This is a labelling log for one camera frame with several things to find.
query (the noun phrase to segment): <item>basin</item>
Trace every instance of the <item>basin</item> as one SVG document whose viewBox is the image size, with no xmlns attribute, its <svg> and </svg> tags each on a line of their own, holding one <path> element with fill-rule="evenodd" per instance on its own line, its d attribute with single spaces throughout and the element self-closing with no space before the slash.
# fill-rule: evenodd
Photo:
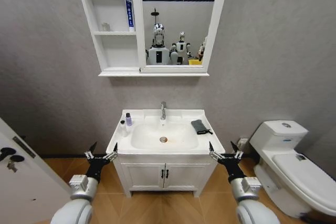
<svg viewBox="0 0 336 224">
<path fill-rule="evenodd" d="M 219 139 L 207 120 L 204 110 L 166 110 L 166 120 L 160 120 L 161 110 L 123 110 L 132 117 L 127 136 L 117 125 L 106 152 L 112 153 L 118 143 L 118 154 L 208 154 L 209 142 L 214 150 L 224 153 Z M 197 135 L 191 122 L 201 119 L 214 134 Z"/>
<path fill-rule="evenodd" d="M 133 131 L 131 145 L 145 150 L 190 150 L 198 146 L 196 136 L 191 123 L 140 124 Z"/>
</svg>

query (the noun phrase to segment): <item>purple bottle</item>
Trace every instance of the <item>purple bottle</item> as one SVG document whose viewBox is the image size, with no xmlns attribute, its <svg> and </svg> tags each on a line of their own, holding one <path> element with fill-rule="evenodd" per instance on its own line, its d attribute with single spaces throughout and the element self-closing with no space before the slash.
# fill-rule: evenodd
<svg viewBox="0 0 336 224">
<path fill-rule="evenodd" d="M 126 113 L 126 124 L 127 126 L 132 126 L 132 119 L 130 113 Z"/>
</svg>

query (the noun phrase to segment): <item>small bottle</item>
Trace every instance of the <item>small bottle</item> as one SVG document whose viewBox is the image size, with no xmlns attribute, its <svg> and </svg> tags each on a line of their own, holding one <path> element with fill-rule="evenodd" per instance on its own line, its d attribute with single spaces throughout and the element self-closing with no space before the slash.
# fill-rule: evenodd
<svg viewBox="0 0 336 224">
<path fill-rule="evenodd" d="M 130 113 L 126 113 L 126 124 L 127 126 L 132 126 L 132 119 Z"/>
<path fill-rule="evenodd" d="M 127 129 L 126 129 L 126 124 L 124 120 L 120 121 L 120 131 L 123 137 L 127 136 Z"/>
</svg>

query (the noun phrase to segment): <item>toilet lid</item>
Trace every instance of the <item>toilet lid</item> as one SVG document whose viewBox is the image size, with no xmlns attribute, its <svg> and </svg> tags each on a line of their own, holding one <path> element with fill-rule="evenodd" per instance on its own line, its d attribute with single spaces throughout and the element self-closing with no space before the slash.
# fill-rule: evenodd
<svg viewBox="0 0 336 224">
<path fill-rule="evenodd" d="M 336 209 L 336 182 L 316 164 L 301 154 L 279 154 L 273 161 L 308 197 Z"/>
</svg>

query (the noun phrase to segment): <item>toilet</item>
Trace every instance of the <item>toilet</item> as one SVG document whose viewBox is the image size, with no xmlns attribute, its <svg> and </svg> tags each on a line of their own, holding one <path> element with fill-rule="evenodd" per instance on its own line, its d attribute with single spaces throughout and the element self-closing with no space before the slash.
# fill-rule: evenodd
<svg viewBox="0 0 336 224">
<path fill-rule="evenodd" d="M 255 174 L 285 214 L 300 218 L 315 209 L 336 216 L 336 182 L 294 150 L 307 133 L 295 121 L 262 123 L 250 139 L 260 155 Z"/>
</svg>

